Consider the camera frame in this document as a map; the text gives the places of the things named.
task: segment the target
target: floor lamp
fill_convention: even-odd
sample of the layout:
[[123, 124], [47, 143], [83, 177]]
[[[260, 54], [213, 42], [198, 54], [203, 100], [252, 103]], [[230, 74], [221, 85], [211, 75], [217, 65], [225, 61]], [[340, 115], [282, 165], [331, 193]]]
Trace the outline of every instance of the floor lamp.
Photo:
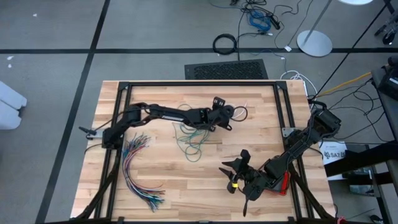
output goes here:
[[[353, 6], [360, 6], [367, 3], [370, 3], [373, 0], [339, 0], [345, 4], [350, 4]], [[330, 38], [322, 32], [314, 30], [321, 20], [322, 16], [328, 9], [332, 0], [328, 0], [327, 4], [323, 8], [321, 14], [318, 19], [315, 21], [314, 25], [310, 30], [306, 30], [301, 32], [297, 36], [297, 45], [298, 47], [306, 54], [314, 56], [314, 57], [323, 57], [328, 55], [332, 48], [333, 44], [331, 43]]]

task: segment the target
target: white lamp base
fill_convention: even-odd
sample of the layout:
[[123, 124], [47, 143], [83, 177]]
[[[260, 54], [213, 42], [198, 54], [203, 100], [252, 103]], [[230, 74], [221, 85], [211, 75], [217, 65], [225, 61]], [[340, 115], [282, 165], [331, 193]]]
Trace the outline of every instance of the white lamp base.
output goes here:
[[323, 57], [330, 54], [333, 44], [327, 35], [319, 31], [314, 30], [304, 44], [304, 40], [309, 32], [309, 30], [306, 30], [297, 36], [298, 47], [300, 47], [304, 53], [314, 57]]

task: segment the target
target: yellow cable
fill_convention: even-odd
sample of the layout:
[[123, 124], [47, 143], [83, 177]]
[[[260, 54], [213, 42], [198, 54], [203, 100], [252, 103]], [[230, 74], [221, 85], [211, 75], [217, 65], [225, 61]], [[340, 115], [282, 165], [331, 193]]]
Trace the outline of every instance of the yellow cable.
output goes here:
[[333, 87], [333, 88], [331, 88], [330, 90], [324, 91], [323, 93], [319, 94], [319, 95], [317, 96], [317, 98], [318, 98], [318, 97], [321, 97], [321, 96], [323, 96], [323, 95], [325, 95], [325, 94], [328, 94], [328, 93], [330, 93], [331, 91], [335, 91], [335, 90], [337, 90], [338, 88], [341, 88], [342, 86], [345, 86], [345, 85], [348, 85], [348, 84], [350, 84], [350, 83], [356, 82], [356, 81], [358, 81], [358, 80], [360, 80], [360, 79], [362, 79], [362, 78], [364, 78], [364, 77], [366, 77], [366, 76], [368, 76], [368, 75], [370, 75], [370, 74], [371, 74], [370, 72], [365, 73], [365, 74], [361, 75], [361, 76], [358, 77], [358, 78], [354, 78], [354, 79], [352, 79], [352, 80], [350, 80], [350, 81], [344, 82], [344, 83], [342, 83], [342, 84], [340, 84], [340, 85], [338, 85], [338, 86], [336, 86], [336, 87]]

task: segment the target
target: wooden table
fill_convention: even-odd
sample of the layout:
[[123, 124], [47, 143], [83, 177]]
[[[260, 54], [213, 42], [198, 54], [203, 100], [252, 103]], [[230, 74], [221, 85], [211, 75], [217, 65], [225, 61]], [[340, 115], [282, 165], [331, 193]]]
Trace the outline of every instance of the wooden table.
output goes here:
[[[289, 80], [287, 84], [296, 127], [306, 127], [310, 110], [303, 83]], [[117, 81], [103, 82], [95, 111], [94, 128], [112, 118], [117, 87]], [[287, 217], [295, 216], [290, 191], [286, 196], [264, 191], [258, 200], [249, 202], [248, 214], [243, 217], [244, 195], [240, 192], [228, 193], [228, 179], [218, 170], [222, 167], [221, 162], [239, 157], [242, 149], [247, 149], [252, 155], [250, 165], [253, 167], [259, 167], [268, 158], [284, 151], [272, 87], [135, 86], [131, 103], [143, 101], [172, 108], [184, 103], [193, 108], [211, 107], [214, 96], [235, 106], [247, 103], [249, 114], [244, 122], [230, 122], [232, 131], [217, 128], [211, 133], [208, 142], [203, 145], [203, 155], [198, 162], [187, 161], [178, 148], [171, 121], [158, 119], [126, 132], [127, 140], [135, 133], [145, 133], [152, 138], [149, 147], [131, 162], [131, 174], [139, 184], [147, 187], [162, 184], [165, 202], [153, 213], [144, 201], [129, 191], [120, 170], [113, 220], [123, 216], [126, 220], [145, 221], [286, 221]], [[89, 141], [88, 146], [99, 142], [100, 140]], [[71, 217], [81, 213], [97, 192], [104, 155], [105, 150], [100, 146], [93, 147], [86, 153]], [[335, 209], [321, 155], [307, 150], [303, 161], [310, 190], [327, 212], [334, 215]], [[303, 195], [300, 190], [298, 192], [303, 215], [306, 216]], [[105, 216], [107, 204], [108, 197], [105, 195], [102, 217]]]

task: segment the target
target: floor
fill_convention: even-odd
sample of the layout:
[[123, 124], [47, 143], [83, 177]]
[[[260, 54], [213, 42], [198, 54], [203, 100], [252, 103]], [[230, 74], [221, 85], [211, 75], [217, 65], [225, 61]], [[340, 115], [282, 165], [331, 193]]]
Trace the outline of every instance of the floor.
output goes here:
[[[229, 1], [211, 2], [228, 7]], [[326, 2], [312, 3], [298, 33], [311, 28]], [[296, 0], [268, 0], [266, 8], [271, 10], [276, 4], [286, 4], [295, 9], [296, 3]], [[285, 24], [277, 39], [278, 47], [290, 41], [309, 4], [310, 0], [303, 0], [297, 15], [281, 16], [283, 9], [277, 9], [275, 14]], [[391, 4], [398, 7], [397, 1]], [[273, 36], [243, 37], [241, 47], [272, 49], [285, 60], [267, 52], [242, 53], [241, 59], [263, 59], [270, 79], [279, 79], [286, 62], [288, 70], [299, 71], [320, 88], [350, 53], [326, 85], [324, 90], [327, 90], [384, 65], [389, 56], [398, 52], [398, 41], [386, 48], [380, 37], [373, 36], [390, 14], [382, 0], [365, 6], [333, 1], [317, 26], [333, 42], [330, 55], [314, 58], [300, 53], [295, 37], [290, 43], [291, 52], [278, 50], [274, 45], [278, 31], [272, 28]], [[28, 105], [17, 129], [0, 132], [0, 222], [36, 221], [56, 159], [63, 162], [45, 221], [67, 220], [87, 144], [78, 127], [90, 126], [101, 82], [183, 80], [186, 64], [237, 60], [236, 54], [212, 53], [211, 43], [219, 34], [236, 35], [240, 15], [237, 9], [217, 8], [208, 1], [195, 0], [1, 1], [0, 80], [24, 95]], [[256, 30], [242, 22], [243, 32]], [[220, 46], [230, 44], [225, 41]], [[376, 97], [370, 85], [364, 90]], [[348, 93], [339, 92], [322, 100], [332, 105]], [[370, 102], [351, 97], [339, 105], [371, 106]], [[370, 119], [377, 119], [381, 110], [372, 112]], [[339, 136], [347, 136], [368, 123], [355, 110], [336, 110], [335, 114], [343, 121]], [[387, 125], [383, 117], [375, 127], [383, 139], [390, 140], [392, 134], [385, 128]], [[346, 141], [381, 142], [371, 128]], [[330, 186], [339, 215], [349, 218], [375, 208], [351, 219], [368, 222], [368, 215], [379, 213], [375, 198], [349, 194], [344, 182], [330, 182]], [[391, 195], [386, 196], [391, 201], [389, 208], [394, 214], [393, 209], [398, 208], [396, 194], [391, 186], [386, 188], [385, 193]]]

